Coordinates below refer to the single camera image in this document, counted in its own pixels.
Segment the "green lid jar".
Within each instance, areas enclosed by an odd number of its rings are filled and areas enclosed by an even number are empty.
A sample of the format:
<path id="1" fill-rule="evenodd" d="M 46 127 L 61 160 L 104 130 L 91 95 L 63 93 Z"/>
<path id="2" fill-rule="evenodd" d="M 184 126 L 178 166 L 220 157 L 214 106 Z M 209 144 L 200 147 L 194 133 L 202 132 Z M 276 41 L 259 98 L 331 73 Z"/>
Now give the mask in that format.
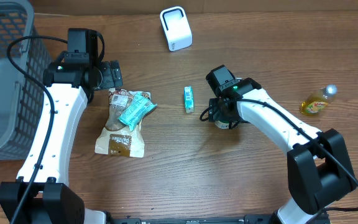
<path id="1" fill-rule="evenodd" d="M 229 123 L 227 122 L 215 121 L 214 123 L 219 129 L 229 129 Z"/>

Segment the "small teal white box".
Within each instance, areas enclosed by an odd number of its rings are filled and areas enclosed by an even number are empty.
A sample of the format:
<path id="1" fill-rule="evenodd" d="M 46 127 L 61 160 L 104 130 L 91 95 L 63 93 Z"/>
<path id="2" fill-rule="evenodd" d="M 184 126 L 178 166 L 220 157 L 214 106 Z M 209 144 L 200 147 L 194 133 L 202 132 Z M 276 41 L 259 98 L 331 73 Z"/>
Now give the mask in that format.
<path id="1" fill-rule="evenodd" d="M 186 113 L 193 113 L 195 104 L 193 98 L 193 89 L 191 86 L 184 87 L 184 105 Z"/>

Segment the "teal snack packet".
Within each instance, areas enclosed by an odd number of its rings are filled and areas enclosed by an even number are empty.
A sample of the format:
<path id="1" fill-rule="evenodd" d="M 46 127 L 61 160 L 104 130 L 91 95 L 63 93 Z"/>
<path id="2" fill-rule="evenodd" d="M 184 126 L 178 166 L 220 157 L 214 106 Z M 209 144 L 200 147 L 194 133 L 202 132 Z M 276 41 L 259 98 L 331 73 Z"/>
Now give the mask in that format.
<path id="1" fill-rule="evenodd" d="M 150 99 L 144 97 L 141 93 L 137 93 L 129 107 L 118 117 L 118 120 L 133 131 L 143 117 L 156 107 L 157 104 L 153 104 Z"/>

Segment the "beige brown snack bag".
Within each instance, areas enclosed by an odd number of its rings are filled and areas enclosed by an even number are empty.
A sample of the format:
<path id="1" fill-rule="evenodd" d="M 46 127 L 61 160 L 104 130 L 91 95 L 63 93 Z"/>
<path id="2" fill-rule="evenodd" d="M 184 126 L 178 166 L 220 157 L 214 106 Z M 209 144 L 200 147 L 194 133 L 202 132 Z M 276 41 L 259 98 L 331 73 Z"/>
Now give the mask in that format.
<path id="1" fill-rule="evenodd" d="M 95 153 L 136 158 L 144 156 L 145 144 L 140 133 L 142 122 L 140 121 L 135 129 L 131 131 L 128 126 L 118 120 L 118 117 L 132 103 L 137 93 L 151 99 L 150 92 L 146 91 L 109 89 L 109 118 L 96 140 Z"/>

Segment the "yellow liquid bottle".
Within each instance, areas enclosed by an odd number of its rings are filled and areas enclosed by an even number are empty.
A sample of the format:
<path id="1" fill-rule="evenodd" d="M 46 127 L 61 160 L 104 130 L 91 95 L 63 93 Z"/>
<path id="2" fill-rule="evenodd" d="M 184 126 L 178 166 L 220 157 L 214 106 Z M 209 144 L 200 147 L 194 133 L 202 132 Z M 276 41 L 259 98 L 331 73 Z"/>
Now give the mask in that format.
<path id="1" fill-rule="evenodd" d="M 308 116 L 319 114 L 327 105 L 332 103 L 337 95 L 337 86 L 330 84 L 312 92 L 307 99 L 302 102 L 300 112 Z"/>

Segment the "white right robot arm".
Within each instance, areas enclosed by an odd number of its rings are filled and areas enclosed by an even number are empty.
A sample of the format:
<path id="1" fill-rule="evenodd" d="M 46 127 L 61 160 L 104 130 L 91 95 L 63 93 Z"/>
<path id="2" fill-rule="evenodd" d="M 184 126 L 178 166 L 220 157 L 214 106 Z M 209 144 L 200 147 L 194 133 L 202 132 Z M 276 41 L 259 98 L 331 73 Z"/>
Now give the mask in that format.
<path id="1" fill-rule="evenodd" d="M 328 207 L 356 189 L 343 136 L 322 132 L 273 101 L 251 78 L 236 78 L 224 65 L 206 81 L 215 97 L 208 121 L 224 129 L 250 123 L 273 141 L 287 158 L 291 199 L 272 215 L 246 215 L 246 223 L 329 223 Z"/>

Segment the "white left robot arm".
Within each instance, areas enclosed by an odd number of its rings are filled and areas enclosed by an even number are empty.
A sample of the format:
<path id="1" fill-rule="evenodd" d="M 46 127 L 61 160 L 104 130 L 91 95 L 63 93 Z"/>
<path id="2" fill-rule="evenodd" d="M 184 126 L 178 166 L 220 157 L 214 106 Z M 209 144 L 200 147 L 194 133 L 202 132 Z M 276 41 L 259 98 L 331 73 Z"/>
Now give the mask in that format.
<path id="1" fill-rule="evenodd" d="M 123 85 L 119 62 L 104 61 L 101 33 L 70 28 L 67 50 L 51 62 L 42 80 L 12 65 L 44 92 L 42 114 L 30 152 L 13 182 L 1 182 L 0 205 L 10 223 L 110 223 L 108 212 L 90 210 L 68 186 L 76 130 L 98 90 Z"/>

